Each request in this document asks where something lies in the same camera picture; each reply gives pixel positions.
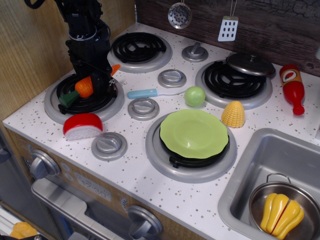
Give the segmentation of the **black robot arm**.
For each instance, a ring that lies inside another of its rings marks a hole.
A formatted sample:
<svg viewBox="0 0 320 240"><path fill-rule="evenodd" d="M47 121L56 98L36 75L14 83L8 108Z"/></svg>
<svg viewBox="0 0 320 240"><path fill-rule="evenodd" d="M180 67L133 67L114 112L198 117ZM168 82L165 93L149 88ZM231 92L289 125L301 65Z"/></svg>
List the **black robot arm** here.
<svg viewBox="0 0 320 240"><path fill-rule="evenodd" d="M102 5L97 0L57 0L56 5L68 25L70 62L82 80L91 77L94 94L103 95L113 84L107 60L111 49L110 27L101 20Z"/></svg>

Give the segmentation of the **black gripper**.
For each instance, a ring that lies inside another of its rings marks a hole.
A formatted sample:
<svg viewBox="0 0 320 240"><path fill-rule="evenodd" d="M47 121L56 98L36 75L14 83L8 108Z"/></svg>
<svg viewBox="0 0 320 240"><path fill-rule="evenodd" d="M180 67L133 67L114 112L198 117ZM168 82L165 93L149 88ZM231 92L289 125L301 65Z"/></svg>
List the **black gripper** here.
<svg viewBox="0 0 320 240"><path fill-rule="evenodd" d="M108 92L111 79L111 66L107 55L111 49L108 35L96 35L90 39L65 42L68 54L77 77L82 80L91 76L93 93L99 97Z"/></svg>

